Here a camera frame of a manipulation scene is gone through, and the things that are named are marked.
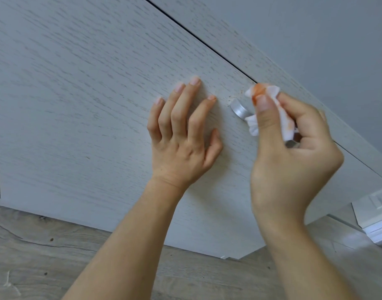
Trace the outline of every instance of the floor plank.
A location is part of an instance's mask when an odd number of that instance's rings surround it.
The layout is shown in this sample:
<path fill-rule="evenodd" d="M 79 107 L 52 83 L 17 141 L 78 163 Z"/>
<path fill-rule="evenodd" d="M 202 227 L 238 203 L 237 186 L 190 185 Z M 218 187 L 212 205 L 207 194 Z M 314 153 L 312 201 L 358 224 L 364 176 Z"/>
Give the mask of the floor plank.
<path fill-rule="evenodd" d="M 332 218 L 308 225 L 363 299 L 382 299 L 382 248 Z M 60 299 L 110 233 L 0 207 L 0 300 Z M 285 299 L 264 247 L 221 260 L 165 246 L 153 300 Z"/>

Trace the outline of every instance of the person's right hand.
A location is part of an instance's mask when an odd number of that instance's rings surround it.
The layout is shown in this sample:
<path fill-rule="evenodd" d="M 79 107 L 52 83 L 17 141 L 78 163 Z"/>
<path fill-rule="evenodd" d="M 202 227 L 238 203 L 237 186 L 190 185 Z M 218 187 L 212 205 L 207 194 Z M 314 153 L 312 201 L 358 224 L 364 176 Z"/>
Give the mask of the person's right hand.
<path fill-rule="evenodd" d="M 274 101 L 264 95 L 255 100 L 259 146 L 251 174 L 251 199 L 259 226 L 303 224 L 309 203 L 344 161 L 324 113 L 284 93 L 278 100 L 296 120 L 302 139 L 299 148 L 286 148 Z"/>

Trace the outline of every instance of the cabinet door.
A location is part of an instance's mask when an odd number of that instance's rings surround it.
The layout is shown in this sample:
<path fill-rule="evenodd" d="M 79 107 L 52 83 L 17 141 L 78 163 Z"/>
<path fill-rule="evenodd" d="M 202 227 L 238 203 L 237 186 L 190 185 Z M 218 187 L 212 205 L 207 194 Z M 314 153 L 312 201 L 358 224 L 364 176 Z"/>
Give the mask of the cabinet door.
<path fill-rule="evenodd" d="M 150 106 L 194 74 L 201 97 L 218 96 L 207 129 L 224 150 L 165 244 L 233 258 L 264 246 L 249 198 L 256 139 L 228 107 L 253 81 L 145 0 L 0 0 L 0 205 L 112 231 L 151 174 Z M 343 152 L 308 222 L 382 187 Z"/>

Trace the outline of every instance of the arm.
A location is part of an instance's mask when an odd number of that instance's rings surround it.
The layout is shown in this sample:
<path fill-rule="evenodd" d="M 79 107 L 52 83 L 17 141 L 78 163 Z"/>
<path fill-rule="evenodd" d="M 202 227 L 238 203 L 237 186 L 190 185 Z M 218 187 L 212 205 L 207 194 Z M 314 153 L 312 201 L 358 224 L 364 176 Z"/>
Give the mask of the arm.
<path fill-rule="evenodd" d="M 343 155 L 324 113 L 283 93 L 278 100 L 302 139 L 299 148 L 287 149 L 276 105 L 265 96 L 255 100 L 259 148 L 251 199 L 262 236 L 290 300 L 358 299 L 304 226 L 306 208 L 342 165 Z"/>
<path fill-rule="evenodd" d="M 223 146 L 213 130 L 205 149 L 209 96 L 187 114 L 199 78 L 179 84 L 167 102 L 158 98 L 148 120 L 153 175 L 142 196 L 83 270 L 64 300 L 150 299 L 159 257 L 175 208 L 187 188 L 212 166 Z"/>

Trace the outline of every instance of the person's left forearm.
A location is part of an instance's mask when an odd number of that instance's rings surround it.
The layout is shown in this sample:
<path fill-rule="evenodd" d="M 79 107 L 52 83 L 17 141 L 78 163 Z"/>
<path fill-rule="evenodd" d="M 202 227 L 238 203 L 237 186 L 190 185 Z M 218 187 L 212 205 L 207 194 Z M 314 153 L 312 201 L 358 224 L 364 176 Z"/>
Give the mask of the person's left forearm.
<path fill-rule="evenodd" d="M 63 299 L 150 299 L 163 242 L 182 195 L 175 186 L 149 181 Z"/>

